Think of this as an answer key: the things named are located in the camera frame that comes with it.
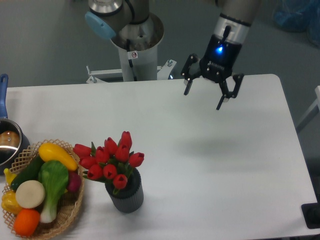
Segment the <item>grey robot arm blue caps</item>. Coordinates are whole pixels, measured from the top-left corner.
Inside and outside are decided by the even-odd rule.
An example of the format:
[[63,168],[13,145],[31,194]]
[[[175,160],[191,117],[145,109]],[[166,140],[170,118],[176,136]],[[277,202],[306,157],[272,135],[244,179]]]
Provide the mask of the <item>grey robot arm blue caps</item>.
[[[244,75],[233,65],[261,5],[259,0],[217,0],[221,13],[202,57],[188,56],[181,75],[187,95],[194,79],[219,85],[220,102],[236,98]],[[147,0],[90,0],[84,18],[91,30],[118,49],[125,82],[164,80],[172,63],[158,69],[158,45],[164,37],[162,21],[150,12]]]

